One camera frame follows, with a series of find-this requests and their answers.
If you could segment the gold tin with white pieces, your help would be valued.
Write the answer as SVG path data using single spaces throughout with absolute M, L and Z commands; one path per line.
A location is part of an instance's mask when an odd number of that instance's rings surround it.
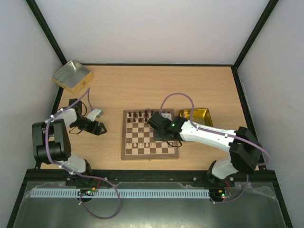
M 179 110 L 179 116 L 190 119 L 191 110 Z M 207 108 L 197 108 L 193 112 L 193 122 L 201 125 L 213 127 L 213 122 L 210 116 L 209 109 Z

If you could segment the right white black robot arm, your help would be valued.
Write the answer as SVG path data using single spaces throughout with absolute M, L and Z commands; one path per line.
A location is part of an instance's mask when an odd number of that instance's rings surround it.
M 158 112 L 150 117 L 148 125 L 162 140 L 197 142 L 227 152 L 226 158 L 213 161 L 207 171 L 207 180 L 212 186 L 218 186 L 238 172 L 251 175 L 258 166 L 261 145 L 245 127 L 238 130 L 217 129 L 180 116 L 170 120 Z

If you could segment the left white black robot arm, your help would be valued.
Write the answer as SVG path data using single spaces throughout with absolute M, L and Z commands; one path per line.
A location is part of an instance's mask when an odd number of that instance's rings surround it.
M 59 109 L 58 115 L 52 116 L 43 122 L 32 125 L 32 141 L 34 159 L 38 163 L 55 164 L 67 169 L 69 174 L 91 176 L 92 169 L 89 162 L 79 158 L 72 152 L 68 128 L 78 128 L 93 135 L 102 135 L 107 132 L 105 125 L 96 120 L 103 115 L 101 109 L 91 109 L 76 98 L 69 100 L 68 110 Z

